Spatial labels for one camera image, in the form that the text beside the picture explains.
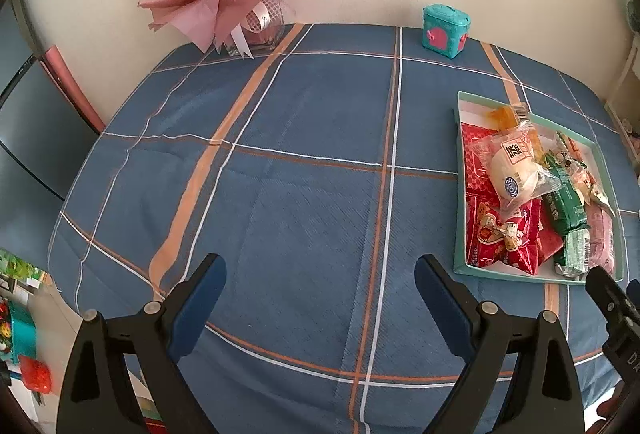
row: teal toy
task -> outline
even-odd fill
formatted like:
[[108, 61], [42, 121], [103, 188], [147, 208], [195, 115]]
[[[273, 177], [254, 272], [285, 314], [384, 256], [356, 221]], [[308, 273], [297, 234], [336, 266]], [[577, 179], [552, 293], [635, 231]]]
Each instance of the teal toy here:
[[455, 58], [465, 48], [471, 17], [444, 4], [425, 7], [422, 15], [422, 45], [449, 58]]

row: red snack package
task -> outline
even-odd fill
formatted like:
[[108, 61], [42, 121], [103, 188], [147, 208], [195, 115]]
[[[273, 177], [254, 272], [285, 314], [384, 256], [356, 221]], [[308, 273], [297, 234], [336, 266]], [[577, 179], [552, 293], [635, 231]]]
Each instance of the red snack package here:
[[474, 154], [472, 144], [479, 139], [486, 138], [497, 133], [495, 130], [476, 127], [468, 123], [462, 124], [462, 147], [465, 152], [465, 185], [466, 195], [471, 195], [484, 199], [485, 203], [498, 208], [500, 200], [491, 184], [489, 174], [482, 166], [480, 158]]
[[506, 223], [498, 211], [477, 197], [467, 197], [467, 263], [485, 268], [501, 261], [530, 275], [538, 273], [541, 202], [523, 205]]
[[501, 260], [504, 255], [504, 236], [485, 226], [497, 212], [475, 196], [466, 197], [466, 263], [476, 268], [486, 268]]
[[554, 230], [547, 210], [540, 210], [540, 231], [538, 232], [538, 264], [549, 260], [564, 246], [564, 240]]

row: green snack package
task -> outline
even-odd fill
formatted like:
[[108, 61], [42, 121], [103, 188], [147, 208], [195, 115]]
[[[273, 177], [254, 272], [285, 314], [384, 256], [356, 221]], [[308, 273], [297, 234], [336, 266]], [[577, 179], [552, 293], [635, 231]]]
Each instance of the green snack package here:
[[591, 239], [588, 229], [570, 231], [564, 240], [564, 248], [554, 257], [556, 273], [572, 279], [589, 271]]
[[556, 232], [561, 237], [566, 237], [571, 230], [588, 228], [587, 213], [566, 170], [556, 162], [552, 154], [547, 154], [545, 159], [549, 171], [562, 182], [560, 190], [542, 196]]

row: barcode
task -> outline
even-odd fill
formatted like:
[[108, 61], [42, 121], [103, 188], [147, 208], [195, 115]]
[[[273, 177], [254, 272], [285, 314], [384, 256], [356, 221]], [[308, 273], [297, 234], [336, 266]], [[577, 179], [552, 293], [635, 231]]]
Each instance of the barcode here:
[[589, 259], [591, 257], [591, 240], [588, 235], [584, 237], [584, 265], [589, 266]]
[[525, 121], [529, 121], [529, 111], [526, 107], [523, 107], [522, 105], [513, 105], [512, 108], [513, 112], [516, 115], [516, 121], [518, 122], [518, 125]]

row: white stripe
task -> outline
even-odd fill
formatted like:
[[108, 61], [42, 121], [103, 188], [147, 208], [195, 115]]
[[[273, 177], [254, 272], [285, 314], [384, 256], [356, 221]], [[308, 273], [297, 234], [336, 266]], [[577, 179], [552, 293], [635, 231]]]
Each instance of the white stripe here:
[[[74, 225], [74, 223], [72, 223], [68, 217], [63, 213], [62, 217], [64, 217], [65, 221], [68, 222], [69, 226], [71, 226], [76, 233], [82, 237], [85, 241], [86, 241], [86, 237], [82, 234], [82, 232], [80, 230], [78, 230], [76, 228], [76, 226]], [[117, 258], [113, 257], [113, 255], [111, 255], [110, 253], [104, 251], [100, 246], [98, 246], [97, 244], [91, 244], [90, 247], [95, 248], [96, 250], [98, 250], [101, 254], [103, 254], [105, 257], [110, 258], [111, 260], [113, 260], [116, 264], [122, 266], [125, 270], [127, 270], [129, 273], [132, 273], [133, 275], [135, 275], [136, 277], [138, 277], [140, 280], [142, 280], [142, 282], [144, 282], [145, 284], [147, 284], [151, 289], [153, 289], [153, 287], [151, 286], [151, 283], [145, 279], [140, 273], [138, 273], [136, 270], [131, 269], [129, 266], [127, 266], [126, 264], [124, 264], [123, 262], [120, 262]]]
[[350, 159], [340, 159], [340, 158], [328, 158], [328, 157], [323, 157], [323, 156], [309, 156], [306, 154], [296, 154], [294, 152], [286, 152], [284, 150], [276, 150], [276, 149], [263, 149], [260, 147], [252, 147], [249, 145], [242, 145], [238, 143], [238, 146], [244, 149], [251, 149], [251, 150], [260, 150], [263, 152], [273, 152], [275, 154], [283, 154], [285, 156], [295, 156], [298, 158], [306, 158], [306, 159], [316, 159], [316, 160], [321, 160], [321, 161], [335, 161], [335, 162], [340, 162], [340, 163], [353, 163], [354, 165], [367, 165], [368, 167], [381, 167], [382, 164], [381, 163], [367, 163], [364, 161], [354, 161], [354, 160], [350, 160]]
[[418, 169], [418, 168], [415, 168], [415, 167], [402, 167], [400, 165], [396, 166], [396, 168], [401, 169], [401, 170], [415, 170], [417, 172], [433, 172], [433, 173], [436, 173], [436, 174], [452, 174], [454, 176], [458, 175], [457, 172], [451, 172], [449, 170]]
[[71, 185], [71, 188], [69, 189], [67, 195], [66, 195], [66, 199], [64, 204], [62, 205], [62, 209], [60, 210], [60, 214], [58, 215], [58, 218], [56, 219], [56, 224], [53, 227], [53, 233], [51, 234], [51, 238], [49, 239], [49, 247], [47, 248], [47, 273], [50, 273], [50, 269], [49, 269], [49, 264], [50, 264], [50, 260], [51, 260], [51, 250], [53, 248], [53, 242], [56, 238], [56, 234], [58, 233], [58, 226], [60, 225], [60, 219], [62, 217], [63, 212], [66, 210], [66, 205], [68, 204], [68, 201], [71, 197], [71, 194], [74, 191], [74, 188], [76, 187], [76, 183], [78, 182], [78, 179], [80, 178], [80, 174], [82, 174], [82, 170], [84, 170], [84, 166], [87, 164], [87, 161], [89, 160], [89, 157], [91, 157], [91, 153], [94, 151], [95, 146], [98, 144], [98, 141], [100, 141], [100, 138], [102, 137], [103, 134], [107, 134], [106, 130], [109, 128], [109, 126], [111, 125], [111, 123], [116, 119], [116, 117], [118, 116], [118, 114], [120, 113], [120, 111], [122, 110], [122, 108], [127, 104], [127, 102], [131, 99], [131, 97], [137, 93], [138, 89], [140, 88], [140, 86], [145, 83], [146, 80], [148, 80], [148, 78], [151, 76], [151, 73], [148, 73], [145, 78], [143, 78], [143, 80], [136, 86], [136, 88], [131, 92], [131, 94], [129, 94], [129, 96], [127, 96], [127, 99], [124, 100], [124, 103], [122, 105], [120, 105], [120, 107], [118, 108], [118, 110], [116, 110], [116, 114], [113, 115], [113, 117], [111, 118], [111, 121], [109, 122], [109, 124], [105, 127], [105, 130], [102, 132], [102, 134], [100, 134], [98, 136], [98, 138], [96, 139], [96, 141], [94, 142], [93, 146], [91, 147], [91, 150], [89, 150], [89, 153], [86, 155], [86, 157], [84, 158], [84, 161], [82, 162], [82, 166], [80, 167], [80, 170], [78, 171], [78, 174], [76, 175], [76, 179], [74, 179], [73, 184]]
[[[202, 57], [202, 60], [204, 60], [205, 58], [207, 58], [207, 56], [209, 56], [209, 54], [205, 54]], [[140, 141], [142, 140], [142, 136], [144, 136], [146, 130], [149, 127], [149, 123], [151, 122], [151, 119], [156, 117], [158, 114], [160, 114], [160, 112], [162, 111], [162, 109], [164, 109], [164, 106], [167, 104], [167, 102], [169, 101], [169, 98], [171, 97], [171, 95], [182, 86], [182, 84], [187, 80], [187, 78], [189, 78], [189, 76], [191, 75], [191, 73], [196, 70], [198, 68], [198, 65], [196, 65], [195, 67], [193, 67], [185, 76], [184, 78], [182, 78], [175, 86], [174, 88], [172, 88], [172, 90], [169, 91], [169, 93], [166, 95], [166, 98], [164, 99], [164, 102], [162, 103], [162, 105], [158, 108], [158, 110], [156, 110], [156, 112], [154, 114], [152, 114], [151, 116], [149, 116], [146, 119], [146, 123], [145, 123], [145, 128], [143, 128], [142, 132], [140, 133], [140, 136], [138, 136], [138, 139], [135, 141], [135, 143], [132, 144], [132, 146], [130, 146], [127, 149], [127, 156], [125, 157], [124, 162], [122, 163], [122, 165], [120, 166], [120, 168], [116, 171], [115, 175], [113, 176], [113, 179], [111, 179], [111, 185], [109, 186], [109, 190], [107, 191], [107, 195], [104, 199], [104, 202], [102, 204], [102, 207], [100, 208], [100, 213], [98, 214], [98, 219], [95, 221], [95, 226], [94, 226], [94, 230], [91, 233], [91, 239], [89, 241], [89, 244], [87, 246], [86, 252], [84, 254], [84, 257], [82, 257], [82, 259], [80, 260], [80, 273], [79, 273], [79, 277], [78, 277], [78, 287], [76, 287], [76, 296], [75, 296], [75, 303], [76, 303], [76, 310], [78, 311], [78, 313], [81, 314], [80, 312], [80, 306], [78, 304], [78, 295], [80, 293], [80, 287], [82, 285], [82, 271], [83, 271], [83, 267], [84, 267], [84, 262], [86, 261], [87, 257], [89, 256], [89, 252], [91, 251], [91, 246], [94, 243], [94, 239], [95, 239], [95, 234], [98, 231], [98, 225], [100, 224], [100, 220], [102, 219], [102, 215], [104, 213], [104, 209], [107, 207], [107, 204], [109, 202], [109, 198], [111, 197], [111, 192], [113, 191], [113, 187], [116, 184], [116, 180], [118, 179], [118, 176], [120, 175], [120, 173], [122, 172], [123, 168], [127, 165], [127, 162], [129, 161], [129, 153], [131, 150], [134, 149], [134, 147], [136, 145], [138, 145], [140, 143]]]
[[305, 56], [307, 54], [337, 54], [339, 56], [365, 56], [366, 58], [384, 58], [393, 60], [394, 57], [388, 54], [371, 54], [370, 52], [349, 52], [349, 51], [300, 51], [294, 52], [294, 56]]
[[340, 382], [342, 384], [352, 384], [353, 383], [353, 380], [348, 380], [347, 378], [338, 378], [337, 376], [331, 376], [329, 374], [322, 374], [321, 372], [316, 372], [316, 371], [313, 371], [313, 370], [303, 369], [302, 367], [290, 366], [289, 364], [285, 364], [284, 362], [281, 362], [280, 360], [272, 360], [271, 358], [267, 358], [266, 356], [262, 356], [261, 354], [254, 353], [253, 351], [249, 351], [248, 349], [245, 349], [242, 346], [238, 346], [237, 344], [233, 343], [231, 340], [228, 340], [228, 338], [226, 338], [224, 335], [221, 335], [219, 332], [217, 332], [215, 329], [209, 327], [208, 325], [206, 325], [206, 328], [209, 331], [211, 331], [214, 335], [216, 335], [218, 338], [222, 338], [222, 340], [224, 340], [230, 346], [235, 347], [237, 350], [242, 351], [243, 353], [248, 354], [249, 356], [253, 356], [254, 358], [257, 358], [258, 360], [262, 360], [264, 362], [268, 362], [269, 364], [273, 364], [274, 366], [284, 367], [286, 369], [291, 369], [291, 370], [294, 370], [296, 372], [302, 372], [303, 374], [308, 374], [310, 376], [317, 376], [318, 378], [323, 378], [324, 380], [333, 380], [334, 382]]
[[569, 291], [569, 284], [566, 285], [566, 341], [569, 342], [569, 320], [571, 318], [570, 315], [570, 300], [571, 300], [571, 292]]
[[[602, 157], [604, 159], [604, 152], [602, 150], [602, 147], [600, 146], [600, 143], [598, 143], [598, 137], [596, 136], [596, 133], [594, 132], [593, 127], [591, 126], [591, 122], [589, 121], [589, 118], [586, 117], [584, 111], [582, 110], [582, 107], [580, 107], [580, 103], [578, 103], [577, 98], [574, 96], [574, 92], [569, 88], [569, 84], [566, 83], [566, 81], [564, 81], [564, 76], [562, 76], [562, 73], [560, 73], [559, 70], [557, 70], [556, 72], [560, 75], [560, 78], [562, 78], [562, 81], [564, 82], [565, 86], [567, 87], [567, 90], [569, 91], [569, 93], [571, 93], [571, 96], [574, 98], [575, 104], [578, 106], [578, 109], [580, 109], [580, 113], [582, 113], [582, 115], [584, 116], [585, 120], [587, 121], [587, 125], [589, 125], [589, 128], [591, 129], [591, 133], [593, 134], [593, 139], [596, 140], [596, 145], [600, 149], [600, 153], [602, 154]], [[604, 168], [607, 171], [607, 176], [609, 177], [609, 179], [611, 179], [611, 174], [609, 174], [609, 167], [607, 166], [607, 161], [606, 160], [604, 160]], [[613, 186], [613, 182], [611, 182], [611, 186], [613, 188], [613, 200], [614, 200], [614, 202], [616, 204], [616, 207], [619, 208], [620, 205], [618, 204], [618, 197], [616, 196], [616, 188]], [[620, 229], [622, 230], [622, 241], [625, 244], [626, 281], [628, 283], [630, 281], [629, 254], [628, 254], [628, 250], [626, 248], [625, 226], [624, 226], [624, 224], [622, 224], [622, 218], [620, 217], [620, 213], [617, 214], [617, 218], [618, 218], [618, 222], [620, 223]]]
[[590, 362], [591, 360], [595, 360], [596, 358], [599, 358], [602, 356], [603, 353], [598, 353], [595, 354], [594, 356], [591, 356], [590, 358], [587, 358], [585, 360], [580, 360], [580, 362], [575, 362], [575, 367], [581, 366], [582, 364], [586, 364], [587, 362]]
[[[133, 138], [138, 138], [138, 136], [131, 136], [128, 134], [116, 134], [114, 132], [105, 132], [105, 134], [107, 134], [107, 136], [115, 136], [117, 138], [128, 138], [128, 139], [133, 139]], [[167, 134], [152, 134], [150, 136], [142, 136], [142, 139], [180, 139], [180, 138], [188, 138], [188, 137], [192, 137], [192, 138], [196, 138], [196, 139], [200, 139], [202, 141], [206, 141], [206, 143], [211, 143], [212, 145], [217, 144], [217, 143], [228, 143], [225, 142], [224, 140], [215, 140], [215, 141], [211, 141], [210, 138], [206, 138], [203, 136], [198, 136], [197, 134], [178, 134], [177, 136], [167, 136]]]
[[520, 84], [520, 87], [522, 88], [522, 93], [524, 94], [524, 101], [527, 102], [527, 107], [529, 107], [529, 112], [531, 112], [531, 105], [529, 104], [529, 98], [527, 98], [527, 91], [524, 88], [524, 84], [522, 83], [522, 80], [520, 78], [518, 78], [518, 75], [515, 72], [513, 72], [513, 69], [511, 68], [511, 65], [509, 65], [509, 62], [507, 62], [507, 59], [502, 54], [502, 51], [500, 51], [500, 48], [498, 46], [495, 46], [495, 48], [498, 49], [498, 53], [500, 53], [500, 57], [501, 57], [502, 61], [509, 68], [509, 70], [511, 71], [511, 74], [513, 75], [513, 77], [516, 80], [518, 80], [518, 83]]
[[282, 61], [280, 62], [280, 64], [278, 65], [278, 68], [276, 69], [275, 73], [273, 74], [273, 78], [271, 78], [271, 81], [267, 85], [267, 88], [264, 90], [264, 93], [262, 93], [262, 96], [260, 96], [260, 99], [258, 100], [258, 103], [255, 105], [254, 109], [252, 110], [251, 114], [249, 115], [249, 118], [247, 118], [246, 123], [244, 124], [244, 127], [242, 127], [240, 133], [238, 134], [238, 137], [236, 138], [236, 141], [234, 142], [234, 144], [231, 147], [231, 150], [229, 150], [229, 154], [226, 155], [225, 161], [222, 163], [222, 166], [220, 166], [220, 169], [218, 170], [218, 175], [216, 176], [216, 182], [213, 185], [213, 190], [211, 191], [211, 194], [209, 196], [209, 200], [207, 201], [207, 206], [205, 207], [204, 212], [202, 213], [202, 217], [200, 219], [200, 223], [198, 224], [198, 229], [196, 230], [196, 235], [193, 238], [193, 242], [191, 242], [191, 249], [189, 250], [189, 257], [187, 258], [187, 264], [184, 267], [184, 272], [182, 273], [182, 277], [180, 277], [180, 282], [182, 282], [182, 281], [187, 279], [187, 275], [189, 273], [189, 268], [191, 266], [191, 258], [193, 258], [193, 251], [196, 248], [196, 243], [198, 242], [198, 237], [200, 236], [200, 232], [202, 231], [202, 225], [204, 224], [204, 220], [207, 218], [207, 214], [209, 213], [209, 208], [211, 206], [211, 202], [213, 201], [213, 196], [216, 195], [216, 189], [218, 188], [218, 183], [220, 182], [220, 176], [222, 175], [222, 170], [224, 170], [226, 164], [229, 162], [229, 159], [231, 159], [231, 154], [234, 153], [234, 150], [236, 149], [236, 146], [238, 146], [238, 142], [240, 141], [240, 138], [242, 137], [242, 134], [244, 133], [244, 130], [249, 126], [249, 123], [251, 123], [251, 120], [254, 117], [254, 114], [256, 113], [256, 111], [258, 110], [258, 107], [260, 107], [260, 104], [262, 103], [262, 100], [264, 99], [265, 96], [267, 96], [267, 93], [269, 92], [269, 90], [271, 88], [271, 85], [273, 85], [273, 82], [276, 80], [276, 77], [278, 76], [278, 73], [280, 71], [280, 68], [282, 67], [282, 64], [284, 64], [284, 62], [287, 60], [287, 58], [289, 58], [291, 53], [298, 48], [298, 46], [300, 45], [302, 40], [304, 40], [305, 37], [309, 34], [309, 31], [311, 31], [311, 29], [313, 29], [314, 25], [315, 24], [311, 24], [309, 29], [306, 30], [306, 33], [302, 36], [302, 38], [299, 39], [299, 41], [295, 45], [295, 47], [293, 49], [291, 49], [291, 52], [289, 54], [287, 54], [287, 56], [285, 56], [282, 59]]
[[[211, 54], [213, 52], [213, 49], [211, 51], [209, 51], [209, 53], [207, 54], [207, 56], [209, 56], [209, 54]], [[256, 54], [254, 56], [254, 58], [264, 58], [265, 56], [268, 56], [268, 54]], [[156, 70], [153, 70], [151, 72], [151, 74], [156, 74], [156, 72], [166, 72], [168, 70], [179, 70], [182, 68], [190, 68], [193, 67], [194, 65], [196, 65], [196, 67], [207, 67], [208, 65], [216, 65], [216, 64], [226, 64], [227, 62], [235, 62], [236, 60], [244, 60], [244, 58], [242, 56], [232, 56], [231, 58], [226, 58], [225, 60], [217, 60], [215, 62], [207, 62], [206, 64], [203, 64], [202, 62], [199, 64], [185, 64], [185, 65], [175, 65], [175, 67], [167, 67], [167, 68], [158, 68]]]
[[509, 81], [515, 85], [515, 82], [511, 78], [503, 78], [497, 74], [490, 72], [484, 72], [483, 70], [475, 70], [467, 67], [457, 67], [455, 65], [443, 64], [441, 62], [434, 62], [432, 60], [423, 60], [422, 58], [404, 58], [407, 62], [420, 62], [421, 64], [439, 65], [440, 67], [454, 68], [455, 70], [466, 70], [466, 72], [474, 72], [476, 74], [482, 74], [483, 76], [490, 76], [491, 78], [497, 78], [498, 80]]
[[609, 125], [605, 125], [602, 121], [598, 121], [596, 120], [596, 118], [592, 118], [591, 116], [587, 116], [586, 114], [584, 115], [585, 118], [593, 121], [594, 123], [597, 123], [598, 125], [601, 125], [602, 127], [606, 128], [607, 130], [610, 130], [616, 134], [620, 134], [617, 130], [615, 130], [614, 128], [611, 128]]
[[382, 273], [380, 275], [380, 290], [378, 291], [378, 309], [376, 310], [376, 322], [373, 328], [373, 337], [371, 340], [371, 352], [369, 353], [369, 366], [367, 367], [367, 378], [365, 380], [364, 390], [362, 392], [362, 400], [360, 402], [360, 422], [364, 421], [364, 411], [367, 406], [367, 395], [369, 393], [369, 384], [371, 382], [371, 373], [373, 371], [373, 362], [376, 357], [376, 349], [378, 347], [378, 335], [380, 334], [380, 319], [382, 317], [382, 303], [385, 299], [385, 282], [386, 268], [389, 258], [389, 242], [391, 238], [391, 214], [394, 205], [394, 188], [396, 182], [396, 158], [398, 156], [398, 127], [400, 121], [400, 100], [402, 96], [402, 28], [400, 28], [400, 67], [398, 72], [398, 99], [396, 101], [396, 127], [394, 128], [394, 145], [391, 155], [391, 178], [389, 181], [389, 199], [386, 208], [386, 232], [385, 232], [385, 249], [382, 256]]
[[161, 66], [162, 66], [162, 64], [164, 64], [164, 62], [166, 62], [166, 61], [169, 59], [169, 57], [171, 57], [171, 56], [174, 54], [174, 52], [175, 52], [175, 51], [177, 51], [177, 50], [178, 50], [178, 48], [180, 48], [180, 47], [181, 47], [181, 46], [178, 46], [177, 48], [174, 48], [174, 50], [173, 50], [173, 51], [171, 51], [168, 55], [166, 55], [166, 56], [162, 59], [162, 61], [161, 61], [158, 65], [156, 65], [156, 68], [155, 68], [154, 70], [158, 70], [158, 68], [159, 68], [159, 67], [161, 67]]
[[[71, 228], [73, 228], [74, 231], [82, 239], [84, 239], [84, 241], [86, 241], [86, 237], [84, 236], [84, 234], [82, 234], [82, 232], [80, 230], [78, 230], [74, 226], [74, 224], [67, 218], [67, 216], [65, 214], [62, 214], [62, 217], [64, 218], [65, 221], [68, 222], [69, 226], [71, 226]], [[146, 283], [151, 289], [153, 289], [153, 286], [151, 285], [149, 280], [144, 278], [140, 273], [138, 273], [137, 271], [131, 269], [126, 264], [120, 262], [117, 258], [113, 257], [113, 255], [110, 255], [108, 252], [104, 251], [97, 244], [92, 244], [91, 247], [95, 248], [97, 251], [99, 251], [105, 257], [113, 260], [119, 266], [122, 266], [125, 270], [129, 271], [129, 273], [132, 273], [133, 275], [138, 277], [140, 280], [142, 280], [142, 282]], [[324, 374], [322, 372], [316, 372], [316, 371], [313, 371], [313, 370], [303, 369], [302, 367], [292, 366], [290, 364], [285, 364], [284, 362], [281, 362], [279, 360], [273, 360], [272, 358], [267, 358], [266, 356], [262, 356], [261, 354], [254, 353], [253, 351], [250, 351], [248, 349], [243, 348], [242, 346], [239, 346], [238, 344], [233, 343], [231, 340], [228, 340], [228, 338], [226, 338], [225, 336], [221, 335], [219, 332], [217, 332], [216, 330], [212, 329], [208, 325], [206, 325], [206, 328], [210, 332], [215, 334], [217, 337], [222, 338], [222, 340], [224, 340], [230, 346], [235, 347], [237, 350], [242, 351], [243, 353], [248, 354], [249, 356], [253, 356], [254, 358], [257, 358], [258, 360], [262, 360], [264, 362], [267, 362], [268, 364], [272, 364], [274, 366], [279, 366], [279, 367], [284, 367], [285, 369], [290, 369], [290, 370], [293, 370], [293, 371], [296, 371], [296, 372], [302, 372], [304, 374], [308, 374], [310, 376], [316, 376], [317, 378], [323, 378], [325, 380], [333, 380], [334, 382], [340, 382], [342, 384], [352, 384], [353, 383], [353, 380], [349, 380], [347, 378], [338, 378], [337, 376], [331, 376], [331, 375], [328, 375], [328, 374]], [[591, 356], [590, 358], [588, 358], [586, 360], [582, 360], [580, 362], [577, 362], [575, 365], [579, 366], [581, 364], [584, 364], [586, 362], [594, 360], [595, 358], [597, 358], [597, 357], [599, 357], [601, 355], [602, 355], [602, 353], [597, 354], [595, 356]], [[497, 382], [508, 382], [510, 380], [511, 380], [511, 378], [498, 378]], [[358, 382], [358, 384], [359, 385], [363, 385], [363, 386], [364, 385], [368, 385], [369, 387], [392, 387], [392, 388], [407, 388], [407, 389], [427, 389], [427, 388], [453, 387], [454, 385], [456, 385], [456, 382], [447, 382], [447, 383], [444, 383], [444, 384], [388, 384], [386, 382], [368, 382], [367, 383], [365, 381], [362, 381], [362, 382]]]
[[[116, 134], [114, 132], [105, 132], [105, 134], [107, 134], [108, 136], [115, 136], [118, 138], [127, 138], [127, 139], [133, 139], [133, 138], [137, 138], [138, 136], [131, 136], [128, 134]], [[211, 144], [216, 144], [217, 142], [211, 142], [211, 140], [209, 138], [203, 137], [203, 136], [198, 136], [197, 134], [179, 134], [177, 136], [167, 136], [167, 134], [161, 134], [161, 135], [152, 135], [152, 136], [142, 136], [142, 139], [162, 139], [162, 138], [166, 138], [166, 139], [178, 139], [178, 138], [184, 138], [184, 137], [193, 137], [193, 138], [197, 138], [197, 139], [201, 139], [203, 141], [206, 141], [207, 143], [211, 143]], [[226, 143], [228, 145], [232, 145], [233, 143], [231, 143], [231, 141], [227, 141], [225, 139], [220, 140], [220, 143]], [[254, 147], [251, 145], [242, 145], [241, 143], [238, 143], [237, 145], [240, 148], [244, 148], [244, 149], [250, 149], [250, 150], [260, 150], [262, 152], [272, 152], [274, 154], [282, 154], [285, 156], [293, 156], [293, 157], [297, 157], [297, 158], [305, 158], [305, 159], [315, 159], [315, 160], [319, 160], [319, 161], [335, 161], [335, 162], [339, 162], [339, 163], [352, 163], [354, 165], [365, 165], [368, 167], [381, 167], [382, 163], [368, 163], [366, 161], [356, 161], [356, 160], [351, 160], [351, 159], [342, 159], [342, 158], [331, 158], [331, 157], [326, 157], [326, 156], [312, 156], [310, 154], [298, 154], [296, 152], [287, 152], [286, 150], [277, 150], [277, 149], [267, 149], [267, 148], [262, 148], [262, 147]], [[453, 176], [457, 176], [458, 173], [457, 172], [452, 172], [449, 170], [434, 170], [434, 169], [419, 169], [416, 167], [404, 167], [401, 165], [397, 165], [396, 166], [397, 169], [401, 169], [401, 170], [412, 170], [412, 171], [417, 171], [417, 172], [433, 172], [435, 174], [450, 174]]]

